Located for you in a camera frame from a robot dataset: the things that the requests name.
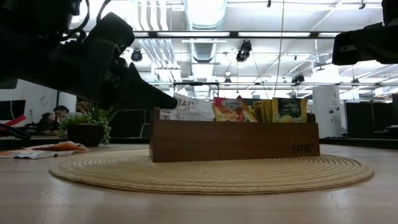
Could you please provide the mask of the round woven beige placemat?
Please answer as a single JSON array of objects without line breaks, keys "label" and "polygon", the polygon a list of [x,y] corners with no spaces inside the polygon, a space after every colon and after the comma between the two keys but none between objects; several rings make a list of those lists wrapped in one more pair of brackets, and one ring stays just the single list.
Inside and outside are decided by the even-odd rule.
[{"label": "round woven beige placemat", "polygon": [[374,172],[350,158],[315,157],[152,162],[147,149],[68,157],[49,172],[60,179],[111,189],[163,194],[256,195],[338,188]]}]

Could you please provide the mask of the red object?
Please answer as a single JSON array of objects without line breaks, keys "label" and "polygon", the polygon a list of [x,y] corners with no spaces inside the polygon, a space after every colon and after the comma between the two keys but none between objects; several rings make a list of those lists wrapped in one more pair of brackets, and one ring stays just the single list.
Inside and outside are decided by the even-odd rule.
[{"label": "red object", "polygon": [[25,115],[21,115],[21,116],[19,116],[17,118],[14,118],[14,119],[10,120],[10,121],[7,121],[5,123],[0,122],[0,124],[5,124],[7,126],[13,126],[13,125],[16,125],[16,124],[19,124],[19,123],[23,122],[25,119],[26,119],[26,116]]}]

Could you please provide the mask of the black overhead beam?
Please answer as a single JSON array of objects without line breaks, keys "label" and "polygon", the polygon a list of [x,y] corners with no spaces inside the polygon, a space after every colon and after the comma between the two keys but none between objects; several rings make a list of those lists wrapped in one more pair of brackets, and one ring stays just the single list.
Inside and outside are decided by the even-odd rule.
[{"label": "black overhead beam", "polygon": [[334,39],[339,32],[317,31],[138,31],[138,39]]}]

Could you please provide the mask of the black monitor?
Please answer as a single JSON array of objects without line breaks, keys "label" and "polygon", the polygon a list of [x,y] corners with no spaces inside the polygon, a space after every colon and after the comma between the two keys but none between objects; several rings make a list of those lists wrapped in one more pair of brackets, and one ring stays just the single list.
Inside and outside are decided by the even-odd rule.
[{"label": "black monitor", "polygon": [[0,121],[10,121],[25,113],[25,100],[0,101]]}]

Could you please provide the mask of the person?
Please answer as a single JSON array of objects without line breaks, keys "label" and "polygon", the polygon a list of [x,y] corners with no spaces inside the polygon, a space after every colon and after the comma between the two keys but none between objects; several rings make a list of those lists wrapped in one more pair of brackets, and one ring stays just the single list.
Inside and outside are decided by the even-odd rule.
[{"label": "person", "polygon": [[81,113],[81,114],[87,114],[90,110],[89,110],[89,103],[85,102],[85,101],[80,101],[76,104],[76,108],[75,111],[77,113]]},{"label": "person", "polygon": [[66,106],[58,105],[53,109],[53,112],[55,113],[57,121],[61,122],[69,116],[70,110]]},{"label": "person", "polygon": [[36,133],[43,135],[56,135],[58,130],[58,121],[56,115],[51,112],[44,113],[40,121],[35,125]]}]

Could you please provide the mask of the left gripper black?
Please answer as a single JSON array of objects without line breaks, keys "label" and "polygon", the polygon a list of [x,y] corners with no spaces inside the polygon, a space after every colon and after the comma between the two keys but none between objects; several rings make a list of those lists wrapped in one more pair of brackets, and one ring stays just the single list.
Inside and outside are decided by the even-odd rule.
[{"label": "left gripper black", "polygon": [[144,81],[133,63],[125,65],[121,54],[133,41],[132,27],[112,12],[81,42],[51,37],[48,86],[119,110],[174,109],[175,98]]}]

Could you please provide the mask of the brown wooden tea box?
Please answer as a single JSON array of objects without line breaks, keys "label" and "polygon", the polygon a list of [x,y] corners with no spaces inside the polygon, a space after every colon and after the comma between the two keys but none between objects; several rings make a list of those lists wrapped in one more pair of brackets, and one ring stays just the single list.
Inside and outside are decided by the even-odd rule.
[{"label": "brown wooden tea box", "polygon": [[163,120],[153,110],[153,162],[223,161],[320,155],[316,123]]}]

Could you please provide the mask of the black aluminium table frame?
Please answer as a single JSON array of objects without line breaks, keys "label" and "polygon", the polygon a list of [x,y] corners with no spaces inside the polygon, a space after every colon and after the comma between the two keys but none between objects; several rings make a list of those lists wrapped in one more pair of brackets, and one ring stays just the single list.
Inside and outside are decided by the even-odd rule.
[{"label": "black aluminium table frame", "polygon": [[[0,151],[43,144],[56,144],[67,141],[66,138],[32,138],[28,140],[16,138],[0,138]],[[111,138],[111,144],[149,144],[149,139],[142,138]],[[370,147],[398,150],[398,139],[360,139],[360,138],[323,138],[320,144],[339,146]]]}]

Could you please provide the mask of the white orange tea packet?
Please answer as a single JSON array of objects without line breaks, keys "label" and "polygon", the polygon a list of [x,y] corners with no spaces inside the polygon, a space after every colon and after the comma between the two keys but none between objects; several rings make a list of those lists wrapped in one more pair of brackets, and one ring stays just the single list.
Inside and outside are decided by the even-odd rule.
[{"label": "white orange tea packet", "polygon": [[39,151],[39,150],[15,150],[0,152],[1,159],[29,158],[42,159],[48,157],[69,156],[73,151]]},{"label": "white orange tea packet", "polygon": [[73,152],[90,152],[90,150],[78,143],[74,143],[71,141],[59,142],[56,144],[44,144],[40,146],[31,146],[28,147],[31,150],[39,150],[39,151],[73,151]]},{"label": "white orange tea packet", "polygon": [[174,99],[177,100],[176,108],[161,109],[160,119],[182,121],[213,121],[215,119],[212,103],[209,101],[177,93],[174,94]]}]

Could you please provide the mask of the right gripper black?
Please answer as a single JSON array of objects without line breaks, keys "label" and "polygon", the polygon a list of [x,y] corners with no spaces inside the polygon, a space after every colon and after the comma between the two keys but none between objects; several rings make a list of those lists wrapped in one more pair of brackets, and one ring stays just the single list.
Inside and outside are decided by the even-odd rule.
[{"label": "right gripper black", "polygon": [[398,0],[382,0],[383,21],[335,37],[334,65],[354,65],[375,60],[398,64]]}]

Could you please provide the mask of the potted green succulent plant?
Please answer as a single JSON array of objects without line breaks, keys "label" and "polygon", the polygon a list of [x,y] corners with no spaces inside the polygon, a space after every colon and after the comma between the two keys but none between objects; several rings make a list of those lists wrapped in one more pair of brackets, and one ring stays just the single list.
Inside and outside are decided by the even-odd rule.
[{"label": "potted green succulent plant", "polygon": [[113,107],[102,109],[99,105],[91,105],[84,113],[67,115],[61,119],[58,134],[86,147],[107,145],[111,139],[110,122],[118,112]]}]

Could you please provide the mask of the white column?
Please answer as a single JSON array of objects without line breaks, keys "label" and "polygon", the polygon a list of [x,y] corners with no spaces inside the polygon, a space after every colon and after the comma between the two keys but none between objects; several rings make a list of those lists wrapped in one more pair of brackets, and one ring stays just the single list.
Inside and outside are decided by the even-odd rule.
[{"label": "white column", "polygon": [[342,137],[340,93],[337,86],[316,86],[313,106],[320,138]]}]

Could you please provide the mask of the silver ventilation duct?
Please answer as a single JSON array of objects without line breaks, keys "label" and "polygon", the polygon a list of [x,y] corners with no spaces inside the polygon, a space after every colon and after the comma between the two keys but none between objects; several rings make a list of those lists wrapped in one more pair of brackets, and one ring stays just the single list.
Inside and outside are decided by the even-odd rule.
[{"label": "silver ventilation duct", "polygon": [[[188,30],[214,31],[224,26],[227,0],[183,0]],[[198,63],[211,62],[216,54],[216,43],[192,43],[191,54]]]}]

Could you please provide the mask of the black tea packets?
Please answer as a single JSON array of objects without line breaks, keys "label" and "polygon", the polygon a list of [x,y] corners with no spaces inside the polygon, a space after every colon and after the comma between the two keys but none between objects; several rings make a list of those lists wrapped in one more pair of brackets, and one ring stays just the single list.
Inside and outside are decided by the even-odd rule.
[{"label": "black tea packets", "polygon": [[257,119],[254,115],[254,110],[250,109],[250,107],[246,104],[246,102],[240,95],[237,97],[237,99],[243,103],[243,106],[242,106],[242,114],[244,117],[243,121],[244,122],[257,122]]}]

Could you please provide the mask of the black partition panel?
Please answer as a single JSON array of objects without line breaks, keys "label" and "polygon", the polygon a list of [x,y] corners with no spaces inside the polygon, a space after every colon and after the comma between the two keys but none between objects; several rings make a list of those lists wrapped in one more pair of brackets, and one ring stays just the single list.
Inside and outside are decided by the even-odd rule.
[{"label": "black partition panel", "polygon": [[345,103],[350,138],[398,139],[398,107],[393,103]]},{"label": "black partition panel", "polygon": [[146,110],[120,110],[109,123],[112,138],[139,138],[142,126],[150,120]]}]

